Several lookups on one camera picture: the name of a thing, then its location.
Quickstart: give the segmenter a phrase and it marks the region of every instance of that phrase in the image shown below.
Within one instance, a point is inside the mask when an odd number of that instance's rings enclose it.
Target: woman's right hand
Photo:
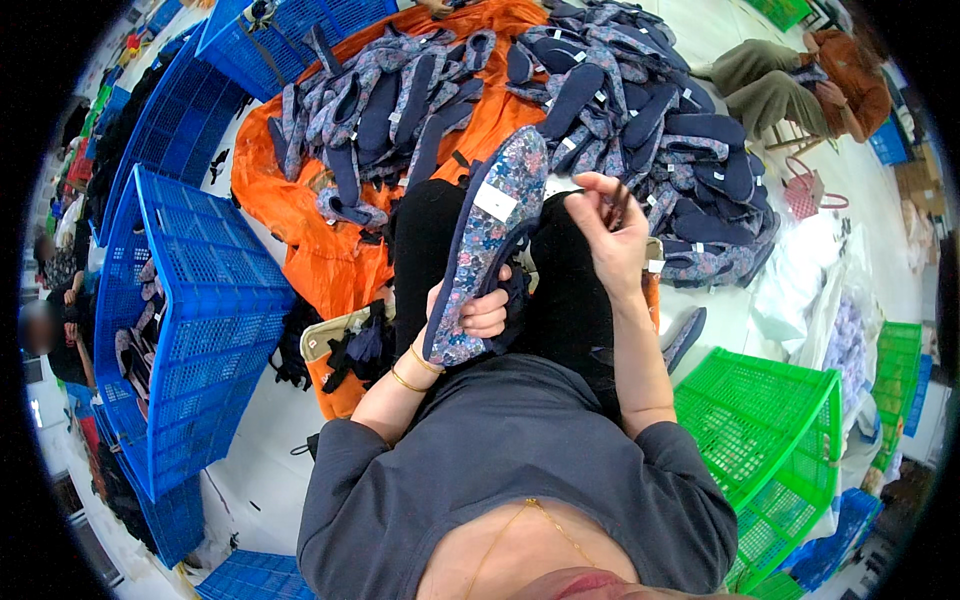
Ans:
[[[602,219],[611,208],[602,197],[612,196],[620,181],[593,172],[578,175],[573,181],[586,192],[570,194],[564,199],[564,205],[587,238],[593,269],[607,290],[611,304],[642,300],[643,262],[650,226],[639,203],[631,196],[620,230],[610,232]]]

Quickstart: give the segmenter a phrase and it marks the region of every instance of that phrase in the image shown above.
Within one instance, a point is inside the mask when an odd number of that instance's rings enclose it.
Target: person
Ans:
[[[712,81],[724,96],[730,115],[751,140],[789,119],[822,137],[849,133],[862,144],[890,115],[893,100],[880,71],[885,53],[874,37],[849,36],[838,30],[804,34],[807,52],[762,40],[748,39],[712,64],[694,67],[691,75]],[[814,91],[798,84],[790,73],[812,62],[829,79]]]
[[[400,355],[350,419],[324,425],[303,503],[298,565],[319,597],[665,598],[721,587],[736,516],[677,424],[641,288],[647,221],[631,199],[623,227],[608,232],[601,196],[618,181],[576,182],[584,193],[544,204],[530,245],[540,280],[509,351],[445,372],[421,349],[466,192],[428,180],[404,197]],[[464,306],[462,326],[496,336],[507,308],[497,289]]]
[[[78,290],[63,286],[45,300],[25,304],[17,319],[17,338],[24,350],[45,354],[60,381],[96,389],[91,358],[96,294],[87,293],[82,285]]]
[[[77,269],[73,235],[68,235],[63,247],[58,248],[49,234],[40,233],[34,241],[34,260],[47,289],[67,286],[74,296],[80,291],[84,284],[84,270]]]

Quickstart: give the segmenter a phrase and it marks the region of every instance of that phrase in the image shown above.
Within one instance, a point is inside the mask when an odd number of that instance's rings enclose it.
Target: orange bag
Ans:
[[[464,132],[448,135],[438,156],[443,163],[434,178],[457,182],[466,170],[450,158],[454,150],[470,161],[484,160],[511,133],[544,118],[542,110],[504,88],[507,80],[507,51],[510,37],[546,23],[546,12],[531,2],[486,0],[456,11],[443,21],[432,21],[426,7],[414,7],[391,15],[348,37],[333,52],[345,60],[363,46],[383,35],[386,20],[401,31],[419,35],[440,28],[466,39],[480,29],[497,34],[496,47],[487,67],[477,74],[486,82],[483,99]],[[320,69],[317,62],[302,76]],[[544,81],[544,75],[538,75]],[[287,181],[276,165],[274,144],[267,131],[267,118],[280,115],[280,97],[253,110],[236,137],[231,172],[233,194],[254,219],[288,246],[283,274],[324,319],[350,313],[373,300],[376,291],[394,275],[387,265],[384,245],[360,244],[360,227],[351,223],[326,224],[314,207],[318,191],[332,174],[317,159],[304,162],[296,181]],[[365,183],[364,202],[390,211],[391,202],[403,195],[403,188],[377,192]]]

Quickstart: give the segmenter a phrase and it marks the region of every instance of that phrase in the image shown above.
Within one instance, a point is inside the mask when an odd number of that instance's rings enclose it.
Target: stool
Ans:
[[[797,146],[797,152],[793,153],[793,156],[800,156],[825,139],[822,135],[805,132],[803,128],[792,121],[786,122],[790,125],[790,134],[793,135],[793,137],[784,139],[783,136],[780,135],[780,129],[778,127],[780,123],[778,123],[771,128],[774,131],[774,137],[777,139],[777,143],[767,144],[764,146],[765,150],[779,150],[781,148]]]

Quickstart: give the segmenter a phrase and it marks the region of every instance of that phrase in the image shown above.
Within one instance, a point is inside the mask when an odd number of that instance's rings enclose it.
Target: finger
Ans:
[[[650,235],[650,223],[643,214],[640,203],[637,202],[633,196],[627,200],[627,209],[623,213],[623,225],[621,229],[631,227],[641,227],[646,231],[647,235]]]
[[[500,306],[493,312],[485,315],[472,315],[469,317],[464,317],[460,320],[460,325],[464,329],[487,329],[489,327],[496,326],[498,323],[503,323],[506,320],[507,309],[503,306]]]
[[[483,298],[476,298],[464,304],[464,307],[460,310],[460,314],[464,316],[484,315],[500,308],[506,304],[509,299],[510,296],[506,290],[496,289]]]
[[[591,201],[589,196],[570,194],[564,198],[564,206],[591,247],[599,243],[604,235],[607,235],[607,228],[603,226],[603,221],[600,220],[600,214],[597,212],[598,206]]]
[[[503,333],[505,326],[503,322],[496,324],[493,327],[487,327],[486,329],[464,329],[464,332],[467,335],[472,335],[475,338],[492,338]]]
[[[587,171],[574,176],[573,182],[587,190],[595,190],[601,194],[612,194],[620,185],[616,177],[607,177],[594,171]]]

